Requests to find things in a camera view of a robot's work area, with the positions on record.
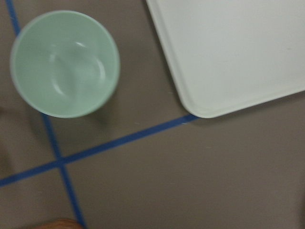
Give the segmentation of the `cream bear tray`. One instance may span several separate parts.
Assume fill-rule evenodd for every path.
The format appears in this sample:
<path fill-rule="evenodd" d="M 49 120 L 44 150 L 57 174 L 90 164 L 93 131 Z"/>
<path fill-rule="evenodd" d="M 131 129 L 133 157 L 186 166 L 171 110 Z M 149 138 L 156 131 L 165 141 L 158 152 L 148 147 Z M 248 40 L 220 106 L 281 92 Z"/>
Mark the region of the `cream bear tray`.
<path fill-rule="evenodd" d="M 180 101 L 214 118 L 305 89 L 302 0 L 149 0 Z"/>

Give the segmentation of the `green bowl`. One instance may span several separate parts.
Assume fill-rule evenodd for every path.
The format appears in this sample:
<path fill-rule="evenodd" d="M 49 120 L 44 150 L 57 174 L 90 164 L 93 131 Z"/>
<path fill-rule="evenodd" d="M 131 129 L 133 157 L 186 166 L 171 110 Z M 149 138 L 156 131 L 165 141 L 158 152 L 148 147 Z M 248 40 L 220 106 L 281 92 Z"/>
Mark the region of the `green bowl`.
<path fill-rule="evenodd" d="M 120 55 L 109 31 L 71 10 L 47 12 L 17 35 L 10 74 L 19 95 L 37 111 L 58 118 L 95 112 L 114 94 Z"/>

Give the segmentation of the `wooden cutting board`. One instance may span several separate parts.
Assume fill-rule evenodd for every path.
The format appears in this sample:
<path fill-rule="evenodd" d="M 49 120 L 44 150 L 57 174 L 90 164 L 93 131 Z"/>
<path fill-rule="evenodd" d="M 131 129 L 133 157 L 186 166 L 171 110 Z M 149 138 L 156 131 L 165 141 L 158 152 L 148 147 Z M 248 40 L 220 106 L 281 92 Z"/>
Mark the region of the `wooden cutting board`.
<path fill-rule="evenodd" d="M 79 222 L 73 219 L 57 219 L 39 225 L 28 226 L 28 229 L 84 229 Z"/>

